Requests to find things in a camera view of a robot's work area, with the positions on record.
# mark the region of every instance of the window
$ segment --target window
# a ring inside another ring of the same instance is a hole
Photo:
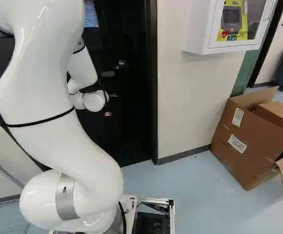
[[[94,0],[84,0],[85,28],[99,27]]]

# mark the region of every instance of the cardboard box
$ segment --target cardboard box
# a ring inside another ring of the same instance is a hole
[[[212,140],[212,153],[247,191],[279,172],[283,181],[283,127],[253,113],[276,92],[274,87],[230,98]]]
[[[283,127],[283,103],[279,101],[272,101],[260,104],[255,114]]]

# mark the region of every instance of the aed cabinet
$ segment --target aed cabinet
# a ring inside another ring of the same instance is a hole
[[[214,54],[259,49],[277,0],[188,0],[182,50]]]

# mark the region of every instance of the cable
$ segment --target cable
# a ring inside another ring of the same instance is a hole
[[[125,212],[124,212],[124,209],[123,209],[123,206],[122,204],[119,202],[119,207],[120,207],[120,210],[121,210],[121,215],[122,215],[122,221],[123,221],[123,234],[127,234],[127,230],[126,230],[126,218],[125,218]]]

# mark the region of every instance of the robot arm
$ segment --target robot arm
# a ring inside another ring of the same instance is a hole
[[[95,84],[97,73],[83,39],[80,39],[68,63],[68,72],[71,76],[68,82],[70,100],[78,110],[87,109],[91,112],[100,111],[109,99],[109,95],[98,90],[83,94],[79,90]]]
[[[0,79],[0,113],[17,142],[53,168],[25,186],[23,216],[44,229],[106,232],[118,217],[122,174],[84,132],[69,99],[96,79],[86,50],[70,59],[83,30],[83,1],[0,0],[0,25],[16,41]]]
[[[68,82],[68,90],[71,95],[97,82],[94,64],[82,39],[78,41],[68,63],[68,72],[71,75]]]

